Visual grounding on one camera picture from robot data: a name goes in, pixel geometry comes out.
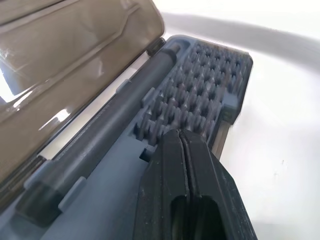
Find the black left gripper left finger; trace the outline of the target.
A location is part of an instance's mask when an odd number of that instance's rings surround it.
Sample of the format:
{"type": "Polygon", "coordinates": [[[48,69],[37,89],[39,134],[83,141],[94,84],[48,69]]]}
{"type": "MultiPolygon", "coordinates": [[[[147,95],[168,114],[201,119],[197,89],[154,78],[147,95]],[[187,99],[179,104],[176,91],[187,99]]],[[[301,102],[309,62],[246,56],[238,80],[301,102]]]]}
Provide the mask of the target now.
{"type": "Polygon", "coordinates": [[[138,190],[134,240],[192,240],[195,223],[195,180],[189,130],[164,134],[138,190]]]}

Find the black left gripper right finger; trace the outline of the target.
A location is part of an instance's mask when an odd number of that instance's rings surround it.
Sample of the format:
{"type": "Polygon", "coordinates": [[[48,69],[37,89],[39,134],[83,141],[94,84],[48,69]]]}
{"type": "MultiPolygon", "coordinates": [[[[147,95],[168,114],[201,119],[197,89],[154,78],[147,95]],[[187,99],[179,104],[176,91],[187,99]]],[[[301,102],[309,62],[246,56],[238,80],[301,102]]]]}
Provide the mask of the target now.
{"type": "Polygon", "coordinates": [[[193,132],[179,133],[190,200],[187,236],[191,240],[255,240],[257,235],[236,183],[193,132]]]}

